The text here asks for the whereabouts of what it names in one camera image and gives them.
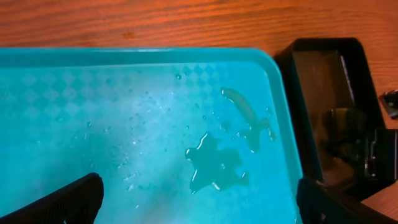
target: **table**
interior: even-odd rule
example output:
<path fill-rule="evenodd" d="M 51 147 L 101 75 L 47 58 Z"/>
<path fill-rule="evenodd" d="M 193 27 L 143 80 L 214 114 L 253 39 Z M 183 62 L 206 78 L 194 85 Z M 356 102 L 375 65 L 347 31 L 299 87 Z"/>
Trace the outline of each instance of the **table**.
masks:
<path fill-rule="evenodd" d="M 398 88 L 395 0 L 0 0 L 3 47 L 257 47 L 275 55 L 298 37 L 357 37 L 377 94 Z M 363 203 L 398 220 L 398 184 Z"/>

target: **blue tray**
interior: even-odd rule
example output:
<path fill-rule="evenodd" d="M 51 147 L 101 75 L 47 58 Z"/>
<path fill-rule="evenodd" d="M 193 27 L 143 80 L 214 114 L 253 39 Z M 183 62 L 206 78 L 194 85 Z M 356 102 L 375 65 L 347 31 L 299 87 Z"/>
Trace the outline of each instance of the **blue tray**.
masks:
<path fill-rule="evenodd" d="M 0 217 L 97 172 L 95 223 L 301 223 L 284 87 L 259 50 L 1 49 L 0 124 Z"/>

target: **wooden surface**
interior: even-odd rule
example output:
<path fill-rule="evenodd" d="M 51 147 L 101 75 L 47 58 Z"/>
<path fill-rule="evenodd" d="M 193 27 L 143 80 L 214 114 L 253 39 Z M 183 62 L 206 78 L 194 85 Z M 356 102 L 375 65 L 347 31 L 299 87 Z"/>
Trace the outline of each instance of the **wooden surface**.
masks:
<path fill-rule="evenodd" d="M 396 0 L 0 0 L 0 46 L 257 47 L 274 55 L 298 37 L 357 37 L 377 94 L 398 88 Z M 398 220 L 398 185 L 364 203 Z"/>

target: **brown wood grain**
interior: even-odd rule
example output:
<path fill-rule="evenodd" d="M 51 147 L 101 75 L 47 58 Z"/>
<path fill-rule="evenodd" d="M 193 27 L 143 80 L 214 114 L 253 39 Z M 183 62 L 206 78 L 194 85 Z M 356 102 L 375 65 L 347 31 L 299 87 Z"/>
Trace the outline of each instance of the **brown wood grain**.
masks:
<path fill-rule="evenodd" d="M 298 37 L 358 38 L 377 94 L 398 88 L 396 0 L 0 0 L 3 47 L 257 47 L 274 55 Z M 364 203 L 398 219 L 398 185 Z"/>

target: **wooden table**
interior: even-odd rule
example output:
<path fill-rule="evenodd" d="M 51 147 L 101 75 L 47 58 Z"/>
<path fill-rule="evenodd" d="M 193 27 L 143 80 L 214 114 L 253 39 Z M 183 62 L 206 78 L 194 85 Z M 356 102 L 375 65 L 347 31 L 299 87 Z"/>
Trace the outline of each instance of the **wooden table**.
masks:
<path fill-rule="evenodd" d="M 357 37 L 377 94 L 398 88 L 396 0 L 0 0 L 0 46 L 257 47 L 274 55 L 298 37 Z M 364 203 L 398 220 L 398 184 Z"/>

